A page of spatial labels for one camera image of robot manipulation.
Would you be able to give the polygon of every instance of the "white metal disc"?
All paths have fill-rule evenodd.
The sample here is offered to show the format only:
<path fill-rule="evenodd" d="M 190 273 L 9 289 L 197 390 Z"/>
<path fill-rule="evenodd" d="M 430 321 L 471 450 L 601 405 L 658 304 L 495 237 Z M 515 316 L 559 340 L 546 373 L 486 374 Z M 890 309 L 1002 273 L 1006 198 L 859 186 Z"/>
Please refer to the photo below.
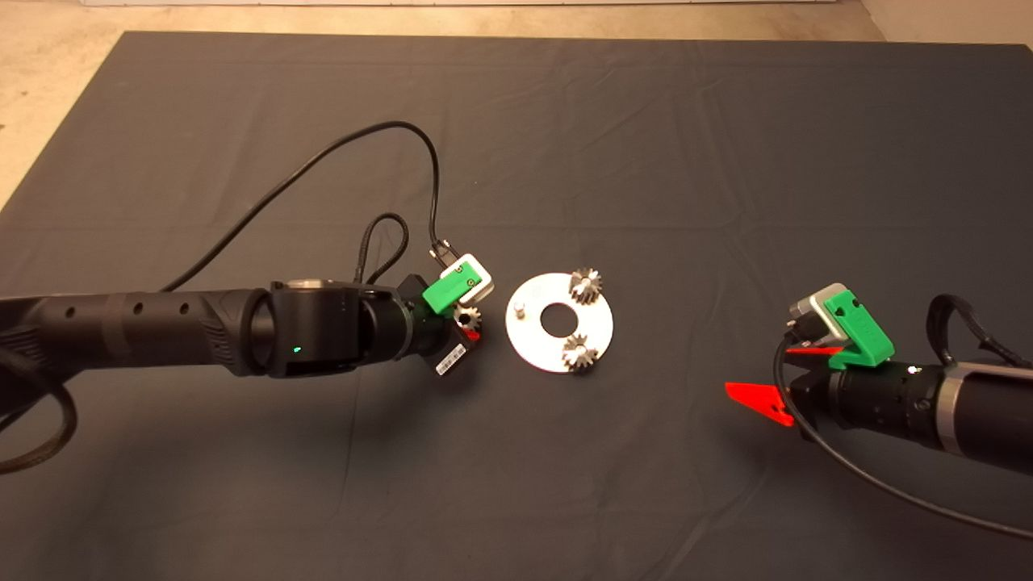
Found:
<path fill-rule="evenodd" d="M 523 304 L 523 318 L 516 306 Z M 506 305 L 506 333 L 516 353 L 542 371 L 568 373 L 563 363 L 563 343 L 566 337 L 554 337 L 541 326 L 541 312 L 550 305 L 566 305 L 577 316 L 574 335 L 587 338 L 586 347 L 595 349 L 599 357 L 606 351 L 614 338 L 614 313 L 609 303 L 599 295 L 590 305 L 583 305 L 570 297 L 570 273 L 540 274 L 524 284 L 509 298 Z"/>

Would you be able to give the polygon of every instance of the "table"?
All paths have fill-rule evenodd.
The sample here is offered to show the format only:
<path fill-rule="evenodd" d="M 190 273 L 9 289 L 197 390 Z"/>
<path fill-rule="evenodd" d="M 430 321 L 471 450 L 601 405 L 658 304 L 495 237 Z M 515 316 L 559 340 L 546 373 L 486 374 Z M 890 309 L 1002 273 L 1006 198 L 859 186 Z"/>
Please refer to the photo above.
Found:
<path fill-rule="evenodd" d="M 724 395 L 765 380 L 790 302 L 851 286 L 901 359 L 930 298 L 1033 351 L 1025 47 L 129 33 L 0 213 L 5 295 L 157 288 L 322 145 L 377 121 L 442 158 L 438 230 L 496 278 L 486 338 L 293 381 L 88 372 L 76 437 L 0 479 L 13 579 L 970 579 L 1018 541 L 884 496 Z M 432 276 L 426 153 L 349 146 L 189 285 Z M 397 237 L 378 235 L 371 262 Z M 581 266 L 616 329 L 584 377 L 505 339 L 509 295 Z M 0 452 L 44 436 L 56 406 Z M 825 430 L 894 483 L 1033 525 L 1027 477 Z"/>

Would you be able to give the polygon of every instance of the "green gripper mount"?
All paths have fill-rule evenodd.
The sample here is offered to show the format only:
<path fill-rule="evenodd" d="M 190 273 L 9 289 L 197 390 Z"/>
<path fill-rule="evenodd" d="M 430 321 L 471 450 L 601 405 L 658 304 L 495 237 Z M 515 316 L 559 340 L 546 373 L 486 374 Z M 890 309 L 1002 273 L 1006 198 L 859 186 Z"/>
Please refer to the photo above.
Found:
<path fill-rule="evenodd" d="M 897 351 L 893 341 L 852 292 L 836 295 L 825 301 L 824 306 L 852 341 L 828 358 L 828 367 L 840 370 L 847 365 L 876 367 Z"/>
<path fill-rule="evenodd" d="M 424 300 L 437 314 L 450 311 L 456 301 L 480 282 L 480 275 L 468 263 L 452 266 L 451 272 L 424 290 Z"/>

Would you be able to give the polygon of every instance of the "white label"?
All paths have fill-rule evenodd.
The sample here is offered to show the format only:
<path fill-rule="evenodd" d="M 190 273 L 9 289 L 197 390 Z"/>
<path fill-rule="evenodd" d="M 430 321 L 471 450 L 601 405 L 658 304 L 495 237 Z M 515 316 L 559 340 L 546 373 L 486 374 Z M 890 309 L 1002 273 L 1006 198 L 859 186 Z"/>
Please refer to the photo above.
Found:
<path fill-rule="evenodd" d="M 438 372 L 438 375 L 444 375 L 464 355 L 466 355 L 466 346 L 460 343 L 434 369 Z"/>

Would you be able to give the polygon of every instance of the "small gear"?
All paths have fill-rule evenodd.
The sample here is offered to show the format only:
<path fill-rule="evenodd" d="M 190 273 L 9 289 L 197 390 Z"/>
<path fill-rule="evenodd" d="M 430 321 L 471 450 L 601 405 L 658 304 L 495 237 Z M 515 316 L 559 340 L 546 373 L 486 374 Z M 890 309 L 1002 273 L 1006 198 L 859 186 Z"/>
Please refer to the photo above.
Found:
<path fill-rule="evenodd" d="M 467 331 L 480 331 L 480 310 L 477 307 L 457 307 L 452 318 L 456 325 Z"/>
<path fill-rule="evenodd" d="M 570 298 L 590 305 L 602 293 L 602 275 L 595 269 L 577 269 L 570 275 Z"/>
<path fill-rule="evenodd" d="M 592 366 L 599 353 L 589 348 L 585 343 L 588 338 L 585 335 L 571 335 L 563 344 L 563 363 L 571 371 L 584 371 Z"/>

